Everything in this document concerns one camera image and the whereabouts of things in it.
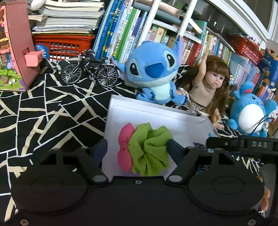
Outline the blue cardboard box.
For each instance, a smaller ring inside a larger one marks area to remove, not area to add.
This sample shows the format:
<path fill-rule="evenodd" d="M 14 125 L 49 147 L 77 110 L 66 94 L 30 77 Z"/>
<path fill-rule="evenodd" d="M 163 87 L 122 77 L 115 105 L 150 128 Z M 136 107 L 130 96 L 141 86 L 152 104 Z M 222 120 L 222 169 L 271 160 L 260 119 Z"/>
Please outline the blue cardboard box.
<path fill-rule="evenodd" d="M 275 88 L 277 83 L 277 54 L 272 49 L 265 49 L 263 58 L 258 64 L 260 72 L 269 80 L 269 88 Z"/>

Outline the green scrunchie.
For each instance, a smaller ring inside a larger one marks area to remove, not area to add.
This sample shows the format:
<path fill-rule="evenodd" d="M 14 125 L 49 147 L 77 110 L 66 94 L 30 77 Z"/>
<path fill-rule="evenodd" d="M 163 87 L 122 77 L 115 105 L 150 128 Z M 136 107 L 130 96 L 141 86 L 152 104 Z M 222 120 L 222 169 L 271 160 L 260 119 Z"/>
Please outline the green scrunchie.
<path fill-rule="evenodd" d="M 168 169 L 170 162 L 167 142 L 172 138 L 172 133 L 165 126 L 154 130 L 149 122 L 138 125 L 128 142 L 132 173 L 158 176 Z"/>

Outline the black white patterned cloth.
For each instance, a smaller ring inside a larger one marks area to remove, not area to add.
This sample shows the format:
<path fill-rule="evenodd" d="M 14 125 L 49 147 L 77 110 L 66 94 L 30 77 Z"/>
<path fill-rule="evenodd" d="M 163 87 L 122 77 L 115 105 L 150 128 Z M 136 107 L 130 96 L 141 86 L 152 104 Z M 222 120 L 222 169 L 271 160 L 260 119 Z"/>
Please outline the black white patterned cloth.
<path fill-rule="evenodd" d="M 171 157 L 160 176 L 87 179 L 75 150 L 104 138 L 112 95 L 133 94 L 123 83 L 65 86 L 51 66 L 26 93 L 2 91 L 1 225 L 277 225 L 277 191 L 267 218 L 259 201 L 243 210 L 263 194 L 256 177 L 275 156 L 200 150 L 184 184 L 166 182 L 177 167 Z"/>

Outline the brown haired baby doll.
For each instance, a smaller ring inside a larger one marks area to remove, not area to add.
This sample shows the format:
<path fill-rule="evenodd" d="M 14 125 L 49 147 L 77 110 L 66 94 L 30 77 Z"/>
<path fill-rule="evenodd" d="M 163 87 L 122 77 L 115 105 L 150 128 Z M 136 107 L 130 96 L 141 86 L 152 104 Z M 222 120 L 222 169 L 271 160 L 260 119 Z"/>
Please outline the brown haired baby doll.
<path fill-rule="evenodd" d="M 221 130 L 230 89 L 230 68 L 218 56 L 205 53 L 201 63 L 186 71 L 176 93 L 187 98 L 185 105 L 209 117 L 212 125 Z"/>

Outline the white ladder frame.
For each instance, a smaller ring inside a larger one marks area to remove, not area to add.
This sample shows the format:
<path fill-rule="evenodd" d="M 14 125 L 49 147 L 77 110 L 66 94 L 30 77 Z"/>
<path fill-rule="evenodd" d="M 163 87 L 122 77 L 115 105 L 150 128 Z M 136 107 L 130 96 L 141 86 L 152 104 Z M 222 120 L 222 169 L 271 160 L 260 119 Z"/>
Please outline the white ladder frame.
<path fill-rule="evenodd" d="M 198 34 L 203 32 L 192 19 L 196 4 L 197 1 L 190 1 L 186 12 L 183 12 L 175 6 L 163 1 L 135 1 L 133 6 L 136 9 L 149 13 L 141 40 L 145 39 L 148 29 L 154 24 L 173 31 L 178 35 L 185 36 L 196 43 L 202 43 L 201 39 L 192 35 L 187 30 L 188 25 L 191 25 Z"/>

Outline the orange plastic crate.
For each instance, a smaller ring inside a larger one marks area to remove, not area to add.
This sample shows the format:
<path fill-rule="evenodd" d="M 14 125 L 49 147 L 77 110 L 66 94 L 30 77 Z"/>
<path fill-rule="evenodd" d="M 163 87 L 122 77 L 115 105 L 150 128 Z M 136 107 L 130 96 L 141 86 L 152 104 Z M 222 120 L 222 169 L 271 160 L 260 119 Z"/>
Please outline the orange plastic crate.
<path fill-rule="evenodd" d="M 91 48 L 94 34 L 36 34 L 32 36 L 35 50 L 49 61 L 77 57 L 83 50 Z"/>

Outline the pink triangular dollhouse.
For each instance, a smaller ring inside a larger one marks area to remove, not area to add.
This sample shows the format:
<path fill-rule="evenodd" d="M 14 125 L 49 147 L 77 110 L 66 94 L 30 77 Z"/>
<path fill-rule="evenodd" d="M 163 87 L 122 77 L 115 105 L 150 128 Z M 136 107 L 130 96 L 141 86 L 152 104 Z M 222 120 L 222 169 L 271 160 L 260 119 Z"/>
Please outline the pink triangular dollhouse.
<path fill-rule="evenodd" d="M 40 73 L 26 1 L 1 1 L 1 91 L 25 92 Z"/>

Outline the pink white plush toy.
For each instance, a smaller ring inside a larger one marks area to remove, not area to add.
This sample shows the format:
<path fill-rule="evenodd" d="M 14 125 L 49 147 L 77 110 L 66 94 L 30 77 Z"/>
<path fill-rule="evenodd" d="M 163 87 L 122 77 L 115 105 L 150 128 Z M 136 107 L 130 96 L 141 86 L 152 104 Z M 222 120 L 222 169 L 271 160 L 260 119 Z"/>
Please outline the pink white plush toy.
<path fill-rule="evenodd" d="M 39 11 L 45 4 L 46 0 L 29 0 L 28 9 L 30 11 Z"/>

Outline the row of upright books right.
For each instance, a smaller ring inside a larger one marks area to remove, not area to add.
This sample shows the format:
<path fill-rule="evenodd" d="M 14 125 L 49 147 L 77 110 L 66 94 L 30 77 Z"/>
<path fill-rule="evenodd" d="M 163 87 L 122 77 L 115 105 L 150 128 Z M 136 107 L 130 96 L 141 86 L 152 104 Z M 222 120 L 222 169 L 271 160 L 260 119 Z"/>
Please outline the row of upright books right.
<path fill-rule="evenodd" d="M 250 37 L 247 39 L 255 45 Z M 252 82 L 254 85 L 258 83 L 262 74 L 258 65 L 255 66 L 248 58 L 236 53 L 228 41 L 209 29 L 205 32 L 198 62 L 205 53 L 221 58 L 230 67 L 231 90 L 238 90 L 244 82 Z"/>

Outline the row of upright books left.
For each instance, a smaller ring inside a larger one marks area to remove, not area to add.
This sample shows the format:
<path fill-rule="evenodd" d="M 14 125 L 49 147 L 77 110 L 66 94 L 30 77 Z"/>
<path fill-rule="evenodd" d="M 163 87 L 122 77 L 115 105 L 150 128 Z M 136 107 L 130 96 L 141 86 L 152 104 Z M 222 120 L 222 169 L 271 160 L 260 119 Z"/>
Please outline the row of upright books left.
<path fill-rule="evenodd" d="M 130 53 L 137 47 L 145 26 L 148 12 L 136 9 L 135 1 L 111 1 L 104 14 L 97 38 L 93 47 L 96 59 L 112 57 L 125 63 Z M 187 6 L 178 9 L 186 12 Z M 145 39 L 172 47 L 177 33 L 152 24 Z"/>

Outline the row of upright books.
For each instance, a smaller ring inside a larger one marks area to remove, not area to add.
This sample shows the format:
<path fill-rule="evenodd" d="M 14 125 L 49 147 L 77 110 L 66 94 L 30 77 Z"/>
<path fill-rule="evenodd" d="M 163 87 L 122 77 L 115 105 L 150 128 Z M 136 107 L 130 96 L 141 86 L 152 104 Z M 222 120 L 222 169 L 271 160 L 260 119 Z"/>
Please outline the row of upright books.
<path fill-rule="evenodd" d="M 104 14 L 97 38 L 93 47 L 96 59 L 112 57 L 125 63 L 130 53 L 137 47 L 145 26 L 148 12 L 136 9 L 135 1 L 111 1 Z M 186 12 L 187 6 L 178 9 Z M 152 24 L 145 39 L 172 47 L 177 33 Z"/>
<path fill-rule="evenodd" d="M 250 37 L 247 39 L 255 45 Z M 255 66 L 248 58 L 236 53 L 228 41 L 209 29 L 205 32 L 198 62 L 205 53 L 221 58 L 230 67 L 231 90 L 238 90 L 244 82 L 252 82 L 254 85 L 258 83 L 262 74 L 258 65 Z"/>

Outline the stack of white books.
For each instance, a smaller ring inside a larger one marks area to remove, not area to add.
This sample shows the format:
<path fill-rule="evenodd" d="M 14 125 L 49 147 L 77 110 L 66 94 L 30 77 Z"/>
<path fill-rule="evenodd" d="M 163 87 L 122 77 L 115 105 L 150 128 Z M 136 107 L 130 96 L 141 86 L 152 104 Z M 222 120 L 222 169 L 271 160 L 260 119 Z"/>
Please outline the stack of white books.
<path fill-rule="evenodd" d="M 104 1 L 46 0 L 39 11 L 28 9 L 28 18 L 33 34 L 91 34 L 99 27 L 104 13 Z"/>

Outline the navy floral fabric scrunchie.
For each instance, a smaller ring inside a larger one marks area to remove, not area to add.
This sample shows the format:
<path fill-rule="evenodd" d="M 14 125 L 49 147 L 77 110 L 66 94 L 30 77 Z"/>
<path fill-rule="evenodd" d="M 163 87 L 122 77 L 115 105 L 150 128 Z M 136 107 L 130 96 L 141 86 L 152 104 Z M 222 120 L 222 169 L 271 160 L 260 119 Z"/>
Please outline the navy floral fabric scrunchie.
<path fill-rule="evenodd" d="M 208 152 L 208 149 L 205 144 L 194 142 L 193 145 L 194 147 L 199 148 L 202 152 Z"/>

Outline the blue Stitch plush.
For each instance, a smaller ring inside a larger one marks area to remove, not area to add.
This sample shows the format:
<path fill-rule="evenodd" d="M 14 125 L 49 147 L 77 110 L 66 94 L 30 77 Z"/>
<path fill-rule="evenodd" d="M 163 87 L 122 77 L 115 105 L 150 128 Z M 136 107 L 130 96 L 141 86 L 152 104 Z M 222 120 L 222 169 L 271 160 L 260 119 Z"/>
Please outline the blue Stitch plush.
<path fill-rule="evenodd" d="M 182 63 L 182 37 L 179 35 L 172 48 L 161 43 L 143 41 L 129 55 L 125 63 L 111 58 L 113 64 L 130 82 L 142 91 L 135 94 L 136 99 L 154 104 L 167 104 L 172 101 L 183 106 L 187 97 L 179 94 L 173 82 Z"/>

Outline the blue round plush white belly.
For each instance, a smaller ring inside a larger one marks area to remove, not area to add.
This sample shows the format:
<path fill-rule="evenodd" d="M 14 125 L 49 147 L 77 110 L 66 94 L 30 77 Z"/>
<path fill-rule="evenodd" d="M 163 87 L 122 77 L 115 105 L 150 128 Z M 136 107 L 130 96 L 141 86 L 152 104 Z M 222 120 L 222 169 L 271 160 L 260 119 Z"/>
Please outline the blue round plush white belly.
<path fill-rule="evenodd" d="M 263 101 L 252 93 L 253 89 L 252 82 L 245 82 L 238 91 L 233 91 L 235 100 L 230 108 L 227 126 L 243 135 L 266 138 L 264 125 L 270 118 L 266 115 Z"/>

